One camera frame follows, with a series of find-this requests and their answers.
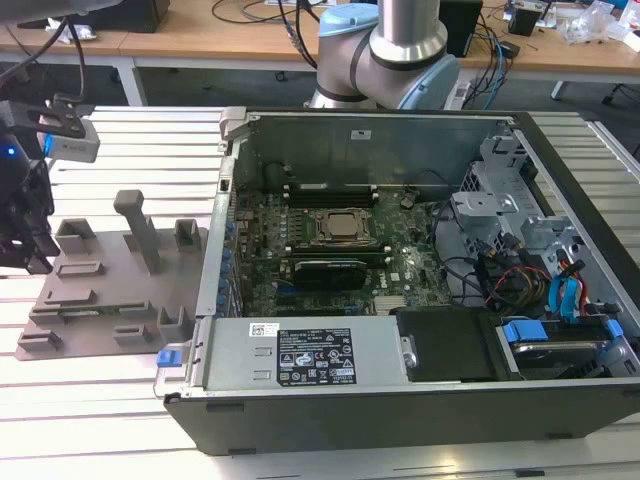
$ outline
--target power supply label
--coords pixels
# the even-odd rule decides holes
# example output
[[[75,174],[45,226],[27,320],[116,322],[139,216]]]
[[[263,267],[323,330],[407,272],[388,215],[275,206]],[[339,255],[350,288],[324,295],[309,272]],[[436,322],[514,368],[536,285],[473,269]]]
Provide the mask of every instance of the power supply label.
[[[283,387],[356,383],[349,328],[279,330],[277,360]]]

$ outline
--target motherboard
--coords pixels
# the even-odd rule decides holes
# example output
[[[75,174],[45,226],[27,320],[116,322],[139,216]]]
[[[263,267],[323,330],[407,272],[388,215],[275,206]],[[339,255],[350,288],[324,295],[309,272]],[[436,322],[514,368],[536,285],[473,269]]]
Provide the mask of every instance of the motherboard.
[[[244,316],[387,315],[451,303],[429,242],[430,204],[415,192],[246,192],[234,215]]]

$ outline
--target desk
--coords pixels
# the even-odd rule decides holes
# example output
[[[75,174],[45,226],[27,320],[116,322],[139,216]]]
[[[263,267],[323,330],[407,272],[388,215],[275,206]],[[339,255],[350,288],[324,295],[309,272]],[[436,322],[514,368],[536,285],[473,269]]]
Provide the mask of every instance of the desk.
[[[142,190],[143,211],[153,214],[157,228],[172,226],[178,211],[208,226],[220,165],[220,110],[98,108],[91,116],[102,141],[96,163],[57,162],[51,169],[53,228],[65,217],[86,217],[96,231],[126,228],[112,209],[121,188]],[[586,129],[571,114],[537,117],[541,127],[558,134],[575,136]],[[557,130],[567,124],[575,126]],[[561,140],[555,142],[565,152],[579,153],[585,142]],[[543,469],[565,480],[638,478],[640,415],[576,440],[207,457],[154,398],[154,355],[13,358],[43,281],[0,269],[3,479],[488,479],[514,478],[515,469]]]
[[[239,0],[223,4],[219,13],[242,19]],[[502,0],[487,0],[485,15]],[[87,62],[118,69],[130,105],[145,105],[138,67],[224,68],[242,70],[311,71],[291,46],[281,25],[233,25],[211,15],[211,0],[172,0],[166,18],[155,34],[98,32],[99,40],[86,42]],[[274,15],[277,8],[256,6],[256,14]],[[621,42],[567,45],[561,34],[535,30],[531,37],[504,35],[506,23],[489,17],[502,40],[521,47],[509,78],[566,80],[603,83],[640,83],[640,55]],[[302,16],[305,41],[317,54],[317,24]],[[14,28],[27,47],[42,45],[46,34]],[[0,31],[0,61],[24,58],[13,39]],[[460,59],[461,81],[469,82],[487,64],[489,52],[483,41],[474,39],[469,55]],[[77,63],[73,48],[55,45],[42,63]]]

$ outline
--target blue latch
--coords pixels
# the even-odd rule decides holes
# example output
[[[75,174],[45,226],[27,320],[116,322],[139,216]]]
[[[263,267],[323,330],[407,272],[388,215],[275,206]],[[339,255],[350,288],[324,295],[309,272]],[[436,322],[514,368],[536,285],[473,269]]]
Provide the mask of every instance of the blue latch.
[[[558,296],[560,295],[560,287],[566,284],[562,300],[558,306]],[[560,316],[566,318],[570,324],[575,325],[578,319],[574,313],[576,298],[578,296],[578,287],[580,284],[577,280],[563,275],[556,275],[551,280],[549,286],[549,308],[552,313],[560,310]]]
[[[622,331],[622,327],[618,323],[617,320],[607,320],[607,328],[609,329],[609,333],[613,338],[618,338],[624,336],[624,332]]]
[[[549,336],[540,320],[511,320],[502,329],[509,343],[544,342],[549,340]]]
[[[156,357],[156,365],[159,368],[181,367],[182,353],[178,350],[160,350]]]

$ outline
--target gray plastic holder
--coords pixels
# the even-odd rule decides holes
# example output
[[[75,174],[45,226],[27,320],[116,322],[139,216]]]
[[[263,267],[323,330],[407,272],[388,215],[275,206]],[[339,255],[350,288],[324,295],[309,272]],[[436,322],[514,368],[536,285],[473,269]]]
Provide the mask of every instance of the gray plastic holder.
[[[85,219],[61,223],[62,253],[29,315],[15,357],[36,360],[155,353],[193,334],[207,230],[195,220],[156,230],[138,190],[114,208],[130,232],[93,232]]]

